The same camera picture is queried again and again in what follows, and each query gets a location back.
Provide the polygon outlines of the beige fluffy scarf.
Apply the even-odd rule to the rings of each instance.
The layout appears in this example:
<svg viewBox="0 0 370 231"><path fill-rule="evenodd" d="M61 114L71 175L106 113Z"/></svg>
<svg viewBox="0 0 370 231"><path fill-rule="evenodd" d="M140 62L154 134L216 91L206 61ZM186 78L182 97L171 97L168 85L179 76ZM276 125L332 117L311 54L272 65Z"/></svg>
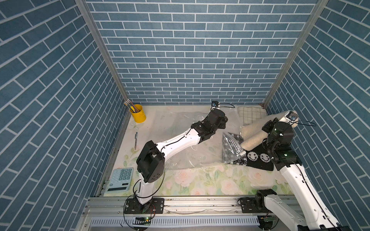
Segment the beige fluffy scarf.
<svg viewBox="0 0 370 231"><path fill-rule="evenodd" d="M262 144L262 141L267 138L267 133L262 131L263 125L265 125L269 120L277 118L279 121L286 122L285 115L289 111L285 111L275 115L269 115L264 118L259 119L252 124L244 126L241 128L241 135L243 137L243 143L241 147L246 152L251 152L254 148ZM293 128L297 127L297 124L290 124Z"/></svg>

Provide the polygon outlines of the clear plastic vacuum bag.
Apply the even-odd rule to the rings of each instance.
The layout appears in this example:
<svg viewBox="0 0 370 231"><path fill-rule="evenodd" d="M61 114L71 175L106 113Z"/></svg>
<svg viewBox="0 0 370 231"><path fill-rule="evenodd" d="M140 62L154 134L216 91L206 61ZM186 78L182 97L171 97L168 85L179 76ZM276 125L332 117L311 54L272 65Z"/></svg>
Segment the clear plastic vacuum bag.
<svg viewBox="0 0 370 231"><path fill-rule="evenodd" d="M196 168L222 162L223 133L240 134L235 108L202 112L157 112L149 141L164 156L165 169Z"/></svg>

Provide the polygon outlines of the black white knitted scarf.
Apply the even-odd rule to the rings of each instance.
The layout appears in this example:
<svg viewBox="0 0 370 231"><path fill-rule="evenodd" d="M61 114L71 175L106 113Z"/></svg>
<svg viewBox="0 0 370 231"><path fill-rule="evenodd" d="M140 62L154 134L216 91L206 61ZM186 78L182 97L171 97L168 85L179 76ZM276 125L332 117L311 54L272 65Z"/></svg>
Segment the black white knitted scarf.
<svg viewBox="0 0 370 231"><path fill-rule="evenodd" d="M241 146L243 142L244 139L241 135L223 133L222 157L224 164L253 167L266 171L274 170L274 164L262 145L256 146L251 151L246 151Z"/></svg>

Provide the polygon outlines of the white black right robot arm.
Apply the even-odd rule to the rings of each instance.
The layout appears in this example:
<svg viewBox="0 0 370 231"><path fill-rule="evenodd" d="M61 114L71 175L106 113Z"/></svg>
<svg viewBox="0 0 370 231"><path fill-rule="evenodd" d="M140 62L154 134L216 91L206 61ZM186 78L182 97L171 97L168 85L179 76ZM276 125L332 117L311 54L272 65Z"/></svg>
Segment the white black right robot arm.
<svg viewBox="0 0 370 231"><path fill-rule="evenodd" d="M290 147L294 136L293 124L297 118L297 115L293 115L268 121L262 127L267 133L262 146L292 189L303 215L284 203L272 189L257 192L256 207L272 212L291 231L349 231L350 227L342 225L324 204L309 180L302 161Z"/></svg>

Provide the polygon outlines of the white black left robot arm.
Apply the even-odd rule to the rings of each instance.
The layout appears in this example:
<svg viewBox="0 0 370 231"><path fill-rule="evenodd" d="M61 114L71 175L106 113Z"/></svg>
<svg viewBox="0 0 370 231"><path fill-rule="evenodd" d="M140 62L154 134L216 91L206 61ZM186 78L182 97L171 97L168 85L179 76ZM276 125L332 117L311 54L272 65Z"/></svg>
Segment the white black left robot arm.
<svg viewBox="0 0 370 231"><path fill-rule="evenodd" d="M156 193L153 191L154 182L164 175L166 161L181 151L210 139L217 130L226 128L227 121L223 111L212 109L202 121L193 123L180 135L159 143L148 141L136 160L140 186L138 192L133 192L135 202L149 205Z"/></svg>

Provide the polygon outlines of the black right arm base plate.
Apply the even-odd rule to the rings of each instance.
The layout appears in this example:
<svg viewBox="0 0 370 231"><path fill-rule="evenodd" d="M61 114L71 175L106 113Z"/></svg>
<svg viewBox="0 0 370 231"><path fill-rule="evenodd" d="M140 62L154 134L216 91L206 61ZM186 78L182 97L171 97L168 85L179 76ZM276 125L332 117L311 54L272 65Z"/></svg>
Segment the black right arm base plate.
<svg viewBox="0 0 370 231"><path fill-rule="evenodd" d="M242 197L237 200L239 206L241 206L242 213L272 213L265 207L263 199L257 197Z"/></svg>

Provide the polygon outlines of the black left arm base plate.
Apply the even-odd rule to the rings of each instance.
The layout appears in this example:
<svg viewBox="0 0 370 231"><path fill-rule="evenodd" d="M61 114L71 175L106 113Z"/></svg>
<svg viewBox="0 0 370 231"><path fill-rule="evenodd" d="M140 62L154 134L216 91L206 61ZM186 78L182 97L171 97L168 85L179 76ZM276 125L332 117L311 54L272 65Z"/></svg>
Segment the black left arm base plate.
<svg viewBox="0 0 370 231"><path fill-rule="evenodd" d="M127 199L124 206L125 214L162 214L164 209L164 198L152 198L145 204L139 203L136 198Z"/></svg>

